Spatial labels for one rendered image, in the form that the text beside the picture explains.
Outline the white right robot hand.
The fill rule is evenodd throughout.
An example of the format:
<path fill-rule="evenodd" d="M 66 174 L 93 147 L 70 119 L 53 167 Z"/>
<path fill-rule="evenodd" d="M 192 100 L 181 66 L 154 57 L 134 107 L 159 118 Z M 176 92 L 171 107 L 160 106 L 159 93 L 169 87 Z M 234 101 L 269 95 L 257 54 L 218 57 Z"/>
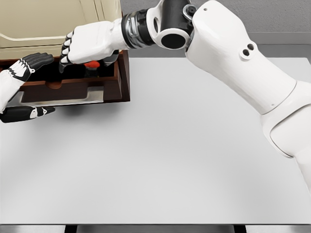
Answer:
<path fill-rule="evenodd" d="M 59 61 L 59 72 L 66 66 L 83 64 L 110 57 L 123 49 L 120 21 L 101 21 L 76 27 L 67 34 Z"/>

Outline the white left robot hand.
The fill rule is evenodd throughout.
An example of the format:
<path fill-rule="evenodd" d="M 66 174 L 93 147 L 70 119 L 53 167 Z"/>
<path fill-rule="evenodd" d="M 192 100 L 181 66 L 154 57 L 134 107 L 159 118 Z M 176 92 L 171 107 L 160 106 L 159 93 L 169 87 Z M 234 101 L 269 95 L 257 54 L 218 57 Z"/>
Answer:
<path fill-rule="evenodd" d="M 53 61 L 51 54 L 34 53 L 20 58 L 9 68 L 0 72 L 0 121 L 3 123 L 27 121 L 55 111 L 55 108 L 50 106 L 7 106 L 31 74 Z"/>

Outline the red button black switch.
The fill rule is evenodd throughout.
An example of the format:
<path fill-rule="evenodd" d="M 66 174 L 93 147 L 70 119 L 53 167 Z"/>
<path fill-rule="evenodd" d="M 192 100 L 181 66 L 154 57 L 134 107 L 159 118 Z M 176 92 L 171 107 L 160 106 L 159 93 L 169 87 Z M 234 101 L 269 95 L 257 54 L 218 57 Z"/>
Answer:
<path fill-rule="evenodd" d="M 100 63 L 98 61 L 90 61 L 88 63 L 84 63 L 86 68 L 85 70 L 85 78 L 98 78 L 98 68 L 100 67 Z"/>

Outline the dark brown wooden drawer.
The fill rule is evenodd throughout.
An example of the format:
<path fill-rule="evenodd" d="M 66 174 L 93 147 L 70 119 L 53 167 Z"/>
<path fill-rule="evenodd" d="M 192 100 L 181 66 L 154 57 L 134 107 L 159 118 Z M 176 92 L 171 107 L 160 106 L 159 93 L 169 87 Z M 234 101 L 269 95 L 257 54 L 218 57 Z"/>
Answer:
<path fill-rule="evenodd" d="M 13 106 L 64 106 L 130 101 L 128 52 L 123 50 L 117 60 L 105 66 L 100 62 L 95 74 L 87 74 L 84 65 L 58 69 L 58 58 L 41 67 L 8 103 Z"/>

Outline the cream cabinet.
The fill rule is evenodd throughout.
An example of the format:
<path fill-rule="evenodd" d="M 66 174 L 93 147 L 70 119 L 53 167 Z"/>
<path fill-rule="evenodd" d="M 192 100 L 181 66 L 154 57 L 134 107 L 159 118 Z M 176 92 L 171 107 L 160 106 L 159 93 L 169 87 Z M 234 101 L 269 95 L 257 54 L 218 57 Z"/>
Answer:
<path fill-rule="evenodd" d="M 121 17 L 120 0 L 0 0 L 0 61 L 54 57 L 75 27 Z"/>

